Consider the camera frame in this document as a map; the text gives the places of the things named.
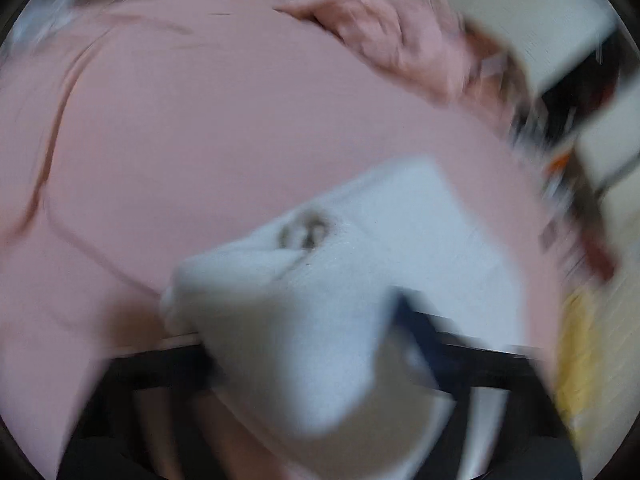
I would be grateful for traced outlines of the pink crumpled duvet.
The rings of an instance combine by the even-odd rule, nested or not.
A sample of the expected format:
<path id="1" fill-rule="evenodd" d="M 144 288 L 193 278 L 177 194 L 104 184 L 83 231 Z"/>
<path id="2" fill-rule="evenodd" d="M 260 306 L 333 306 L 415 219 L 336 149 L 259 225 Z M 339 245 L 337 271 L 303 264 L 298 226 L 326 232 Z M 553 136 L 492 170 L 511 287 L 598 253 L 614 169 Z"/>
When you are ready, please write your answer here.
<path id="1" fill-rule="evenodd" d="M 290 0 L 364 62 L 439 104 L 462 104 L 498 129 L 514 118 L 518 64 L 510 49 L 446 0 Z"/>

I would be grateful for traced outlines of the pink bed sheet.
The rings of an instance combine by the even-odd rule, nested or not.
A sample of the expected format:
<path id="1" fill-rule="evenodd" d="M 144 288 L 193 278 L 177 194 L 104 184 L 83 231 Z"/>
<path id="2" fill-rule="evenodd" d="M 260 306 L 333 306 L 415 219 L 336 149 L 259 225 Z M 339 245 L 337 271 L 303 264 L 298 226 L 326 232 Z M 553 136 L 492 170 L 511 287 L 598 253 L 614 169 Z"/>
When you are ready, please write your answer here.
<path id="1" fill-rule="evenodd" d="M 184 260 L 395 160 L 424 157 L 518 269 L 526 341 L 552 369 L 560 284 L 527 168 L 462 106 L 367 66 L 284 0 L 125 0 L 1 70 L 1 423 L 38 476 L 58 467 L 119 356 L 202 344 L 160 300 Z M 318 479 L 221 400 L 192 402 L 227 479 Z M 462 466 L 481 479 L 504 409 L 476 388 Z"/>

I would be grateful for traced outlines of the yellow cartoon pillow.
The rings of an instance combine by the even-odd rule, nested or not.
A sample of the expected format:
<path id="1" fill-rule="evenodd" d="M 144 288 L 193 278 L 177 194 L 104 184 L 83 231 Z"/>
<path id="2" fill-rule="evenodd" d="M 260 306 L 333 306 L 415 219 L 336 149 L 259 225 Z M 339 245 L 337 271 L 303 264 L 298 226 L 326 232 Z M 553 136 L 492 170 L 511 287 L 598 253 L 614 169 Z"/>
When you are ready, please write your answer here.
<path id="1" fill-rule="evenodd" d="M 600 390 L 596 296 L 573 289 L 562 307 L 554 398 L 574 443 L 583 448 L 593 434 Z"/>

